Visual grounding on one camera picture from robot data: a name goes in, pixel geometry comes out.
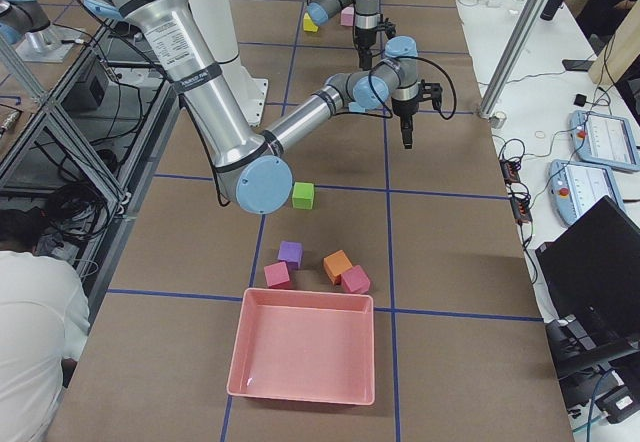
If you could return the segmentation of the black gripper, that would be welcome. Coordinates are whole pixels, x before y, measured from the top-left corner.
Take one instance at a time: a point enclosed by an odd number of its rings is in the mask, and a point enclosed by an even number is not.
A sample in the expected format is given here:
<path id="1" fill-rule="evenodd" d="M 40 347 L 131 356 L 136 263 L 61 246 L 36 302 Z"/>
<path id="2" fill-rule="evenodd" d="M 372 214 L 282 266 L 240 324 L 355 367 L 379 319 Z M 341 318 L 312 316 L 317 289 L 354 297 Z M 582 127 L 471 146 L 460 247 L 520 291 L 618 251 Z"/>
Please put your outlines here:
<path id="1" fill-rule="evenodd" d="M 371 47 L 376 43 L 376 40 L 377 30 L 375 28 L 354 27 L 353 41 L 358 52 L 360 68 L 371 67 Z"/>
<path id="2" fill-rule="evenodd" d="M 407 100 L 392 99 L 393 114 L 400 118 L 401 137 L 405 149 L 413 148 L 413 115 L 418 112 L 419 105 L 419 96 Z"/>

